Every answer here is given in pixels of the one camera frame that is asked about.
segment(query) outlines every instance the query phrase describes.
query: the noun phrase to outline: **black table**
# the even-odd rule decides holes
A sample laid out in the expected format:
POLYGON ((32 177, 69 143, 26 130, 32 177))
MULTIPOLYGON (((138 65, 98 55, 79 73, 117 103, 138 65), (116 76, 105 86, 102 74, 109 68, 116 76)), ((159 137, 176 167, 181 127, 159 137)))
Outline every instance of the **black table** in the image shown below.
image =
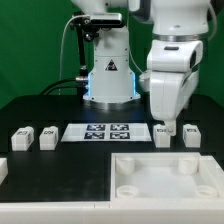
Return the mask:
POLYGON ((109 201, 111 153, 200 152, 213 155, 224 168, 224 109, 211 98, 195 95, 188 110, 177 119, 177 135, 170 148, 154 142, 62 143, 68 123, 160 123, 152 119, 147 96, 138 106, 105 112, 83 106, 76 96, 24 96, 0 110, 0 157, 8 159, 9 174, 0 187, 1 202, 109 201), (201 148, 186 148, 184 124, 197 125, 201 148), (13 152, 11 136, 18 128, 32 126, 35 140, 27 152, 13 152), (55 151, 40 151, 44 127, 59 128, 55 151))

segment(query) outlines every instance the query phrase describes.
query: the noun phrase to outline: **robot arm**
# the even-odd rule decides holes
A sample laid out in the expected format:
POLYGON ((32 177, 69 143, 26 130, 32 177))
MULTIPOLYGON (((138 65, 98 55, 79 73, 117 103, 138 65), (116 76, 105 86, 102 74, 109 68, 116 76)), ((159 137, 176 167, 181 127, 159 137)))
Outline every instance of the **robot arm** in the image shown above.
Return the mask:
POLYGON ((198 84, 197 65, 203 56, 200 39, 208 32, 210 0, 135 1, 140 7, 147 5, 144 13, 138 9, 140 20, 154 23, 148 70, 140 83, 150 91, 152 116, 164 121, 167 134, 174 136, 176 118, 198 84))

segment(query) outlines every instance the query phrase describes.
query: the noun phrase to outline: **white block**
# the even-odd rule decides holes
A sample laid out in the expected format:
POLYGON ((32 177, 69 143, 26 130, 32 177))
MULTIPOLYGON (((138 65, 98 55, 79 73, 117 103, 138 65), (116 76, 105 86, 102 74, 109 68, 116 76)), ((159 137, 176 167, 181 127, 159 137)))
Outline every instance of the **white block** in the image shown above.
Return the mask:
POLYGON ((13 151, 27 151, 34 141, 34 129, 32 127, 19 128, 11 141, 13 151))
POLYGON ((44 128, 40 135, 40 150, 55 150, 58 143, 58 128, 44 128))
POLYGON ((0 185, 8 174, 7 159, 0 158, 0 185))
POLYGON ((183 139, 186 147, 200 148, 201 146, 201 133, 196 125, 184 125, 183 139))
POLYGON ((166 133, 165 125, 155 125, 153 127, 153 138, 157 148, 169 148, 170 136, 166 133))

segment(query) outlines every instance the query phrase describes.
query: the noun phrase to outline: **block label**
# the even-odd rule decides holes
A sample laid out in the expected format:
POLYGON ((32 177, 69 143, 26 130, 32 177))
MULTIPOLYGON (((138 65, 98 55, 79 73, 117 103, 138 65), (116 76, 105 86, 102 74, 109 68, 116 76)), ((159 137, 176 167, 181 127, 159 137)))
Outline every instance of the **block label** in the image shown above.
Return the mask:
POLYGON ((54 134, 54 131, 45 131, 44 132, 44 135, 53 135, 54 134))
POLYGON ((19 131, 18 133, 17 133, 17 135, 26 135, 27 134, 27 131, 19 131))

